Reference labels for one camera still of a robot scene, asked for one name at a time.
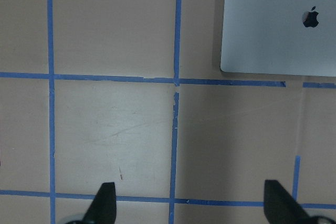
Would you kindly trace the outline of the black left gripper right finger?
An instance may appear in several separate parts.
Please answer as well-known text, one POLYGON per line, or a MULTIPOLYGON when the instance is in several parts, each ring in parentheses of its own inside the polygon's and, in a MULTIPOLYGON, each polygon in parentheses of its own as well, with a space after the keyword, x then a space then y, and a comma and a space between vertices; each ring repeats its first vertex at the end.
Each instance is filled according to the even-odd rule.
POLYGON ((264 183, 264 214, 269 223, 314 223, 277 180, 264 183))

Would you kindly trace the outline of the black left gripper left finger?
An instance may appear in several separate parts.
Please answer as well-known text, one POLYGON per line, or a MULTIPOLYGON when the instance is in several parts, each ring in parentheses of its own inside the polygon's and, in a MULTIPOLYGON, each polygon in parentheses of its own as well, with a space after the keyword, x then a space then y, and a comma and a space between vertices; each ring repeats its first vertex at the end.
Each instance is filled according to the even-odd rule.
POLYGON ((103 183, 85 213, 82 223, 113 224, 117 216, 115 183, 103 183))

